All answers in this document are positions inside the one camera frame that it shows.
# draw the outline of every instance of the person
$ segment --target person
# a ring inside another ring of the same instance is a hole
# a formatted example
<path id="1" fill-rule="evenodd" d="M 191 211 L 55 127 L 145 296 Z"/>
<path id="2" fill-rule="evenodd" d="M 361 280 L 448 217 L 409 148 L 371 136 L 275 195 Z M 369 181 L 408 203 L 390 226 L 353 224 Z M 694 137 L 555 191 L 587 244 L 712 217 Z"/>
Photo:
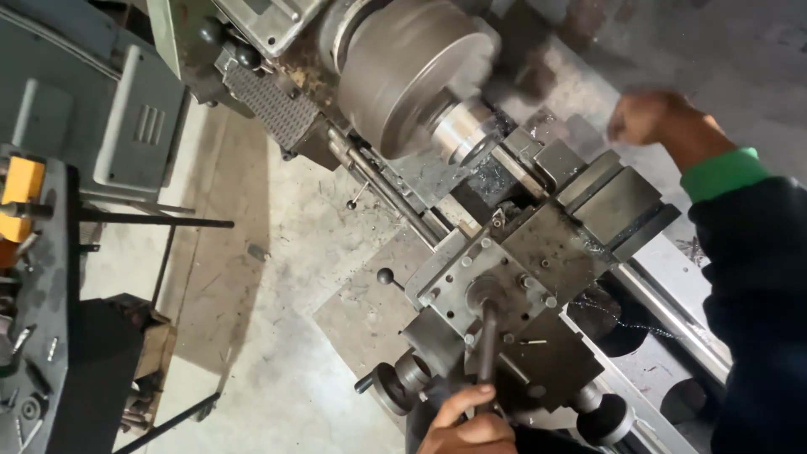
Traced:
<path id="1" fill-rule="evenodd" d="M 704 310 L 734 359 L 712 452 L 807 450 L 799 423 L 807 408 L 807 192 L 794 179 L 771 176 L 754 149 L 737 147 L 712 116 L 673 92 L 623 95 L 608 138 L 662 144 L 693 202 L 689 218 L 711 260 L 703 269 L 712 285 Z M 494 414 L 460 423 L 465 410 L 494 396 L 481 385 L 448 398 L 417 452 L 570 451 L 523 442 L 529 432 Z"/>

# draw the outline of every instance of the green sleeve cuff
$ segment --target green sleeve cuff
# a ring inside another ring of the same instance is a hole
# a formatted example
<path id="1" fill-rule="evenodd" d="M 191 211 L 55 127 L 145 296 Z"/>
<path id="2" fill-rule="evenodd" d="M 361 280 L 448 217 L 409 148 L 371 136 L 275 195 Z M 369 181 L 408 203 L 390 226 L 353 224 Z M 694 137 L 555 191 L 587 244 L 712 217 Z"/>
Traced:
<path id="1" fill-rule="evenodd" d="M 759 183 L 769 176 L 759 162 L 756 150 L 741 148 L 707 159 L 687 170 L 681 177 L 681 187 L 692 202 L 697 203 Z"/>

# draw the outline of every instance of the lathe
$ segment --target lathe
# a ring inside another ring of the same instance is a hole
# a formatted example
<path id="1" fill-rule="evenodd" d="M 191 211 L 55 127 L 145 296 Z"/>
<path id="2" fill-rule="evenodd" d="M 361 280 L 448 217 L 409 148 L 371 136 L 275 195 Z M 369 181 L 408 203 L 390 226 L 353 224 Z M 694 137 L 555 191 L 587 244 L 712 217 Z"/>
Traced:
<path id="1" fill-rule="evenodd" d="M 707 449 L 731 358 L 696 244 L 676 244 L 691 226 L 605 146 L 616 91 L 527 2 L 201 3 L 149 2 L 197 100 L 253 113 L 286 160 L 343 166 L 434 253 L 405 284 L 378 271 L 418 314 L 358 392 L 405 415 L 435 376 L 495 381 L 518 423 L 572 409 L 594 446 Z"/>

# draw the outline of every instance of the yellow part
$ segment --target yellow part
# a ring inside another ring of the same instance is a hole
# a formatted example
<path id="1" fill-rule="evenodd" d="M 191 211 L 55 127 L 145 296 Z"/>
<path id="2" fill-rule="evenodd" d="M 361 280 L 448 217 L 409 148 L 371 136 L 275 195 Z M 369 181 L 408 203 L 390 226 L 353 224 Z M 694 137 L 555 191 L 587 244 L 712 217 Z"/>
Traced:
<path id="1" fill-rule="evenodd" d="M 2 202 L 28 202 L 37 200 L 42 192 L 45 165 L 27 159 L 12 157 L 6 175 L 6 190 Z M 22 242 L 31 233 L 31 220 L 9 217 L 0 213 L 0 235 L 10 242 Z"/>

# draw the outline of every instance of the black sleeve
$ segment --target black sleeve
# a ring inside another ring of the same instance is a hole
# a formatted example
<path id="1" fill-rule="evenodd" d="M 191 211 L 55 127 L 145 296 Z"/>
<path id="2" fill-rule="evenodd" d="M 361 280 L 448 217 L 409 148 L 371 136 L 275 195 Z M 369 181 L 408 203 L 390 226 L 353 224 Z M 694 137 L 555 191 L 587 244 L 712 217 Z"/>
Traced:
<path id="1" fill-rule="evenodd" d="M 689 216 L 712 261 L 709 327 L 734 359 L 712 450 L 805 452 L 807 191 L 770 178 Z"/>

